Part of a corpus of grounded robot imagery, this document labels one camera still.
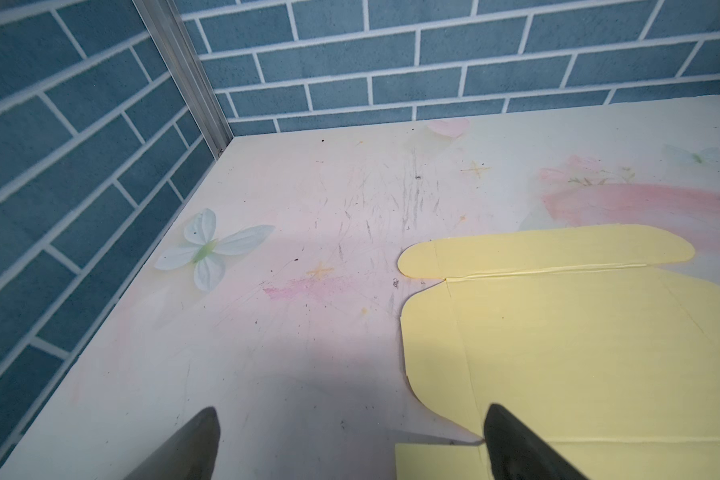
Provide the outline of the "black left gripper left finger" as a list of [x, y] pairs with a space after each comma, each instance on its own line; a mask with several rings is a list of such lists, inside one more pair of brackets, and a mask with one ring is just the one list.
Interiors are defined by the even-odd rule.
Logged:
[[221, 428], [209, 406], [169, 437], [127, 476], [127, 480], [210, 480], [215, 469]]

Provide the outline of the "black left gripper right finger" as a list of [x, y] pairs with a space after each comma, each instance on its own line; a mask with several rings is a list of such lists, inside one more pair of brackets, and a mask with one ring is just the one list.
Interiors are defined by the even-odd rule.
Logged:
[[484, 421], [491, 473], [498, 480], [587, 480], [508, 409], [491, 404]]

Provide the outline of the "yellow paper box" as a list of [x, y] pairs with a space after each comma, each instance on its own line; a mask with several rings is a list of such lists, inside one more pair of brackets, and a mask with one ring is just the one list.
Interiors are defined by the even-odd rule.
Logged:
[[399, 444], [401, 479], [494, 479], [500, 404], [588, 479], [720, 479], [720, 286], [685, 239], [600, 225], [416, 244], [401, 312], [417, 399], [479, 446]]

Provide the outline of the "aluminium corner post left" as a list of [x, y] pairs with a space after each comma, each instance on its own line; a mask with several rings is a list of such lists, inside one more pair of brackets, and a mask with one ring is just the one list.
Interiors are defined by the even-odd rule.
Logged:
[[171, 0], [133, 0], [211, 153], [219, 159], [233, 133], [208, 76]]

